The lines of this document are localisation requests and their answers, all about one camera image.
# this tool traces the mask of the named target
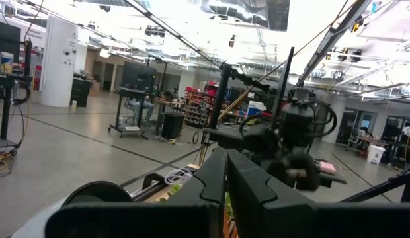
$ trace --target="trash can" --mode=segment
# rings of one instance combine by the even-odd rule
[[[383,147],[370,145],[370,147],[368,148],[368,156],[367,156],[366,161],[369,163],[375,163],[378,165],[385,151],[386,150]]]

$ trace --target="black tripod stand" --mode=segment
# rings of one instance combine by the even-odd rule
[[[405,185],[405,190],[403,191],[401,202],[410,202],[410,163],[398,175],[389,178],[387,182],[349,198],[345,198],[344,200],[341,200],[341,202],[362,202],[402,185]]]

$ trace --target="pink object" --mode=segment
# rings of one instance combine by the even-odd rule
[[[319,167],[321,171],[334,175],[336,173],[336,169],[334,165],[326,162],[319,162]]]

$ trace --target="concrete floor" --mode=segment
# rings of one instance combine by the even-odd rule
[[[41,209],[88,182],[107,180],[131,192],[141,186],[146,174],[164,175],[175,167],[192,163],[197,155],[199,146],[189,143],[196,131],[192,128],[183,130],[181,145],[162,143],[151,133],[150,140],[136,135],[119,138],[115,131],[108,133],[108,125],[115,121],[118,95],[103,93],[89,97],[87,108],[76,110],[42,106],[37,103],[38,93],[32,98],[27,135],[15,157],[13,172],[0,178],[0,238],[12,235]],[[24,104],[22,110],[26,114],[28,105]],[[17,142],[21,134],[22,121],[16,110],[9,126],[9,139]],[[342,168],[339,174],[348,182],[304,192],[318,202],[339,201],[395,174],[385,167],[368,164],[338,145],[315,141],[311,155]],[[398,188],[371,202],[398,202],[402,190]]]

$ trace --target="black cabinet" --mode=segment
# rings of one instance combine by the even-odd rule
[[[71,98],[70,105],[73,101],[77,102],[77,106],[86,107],[87,96],[89,95],[89,90],[91,89],[91,82],[73,79],[73,86],[71,88]]]

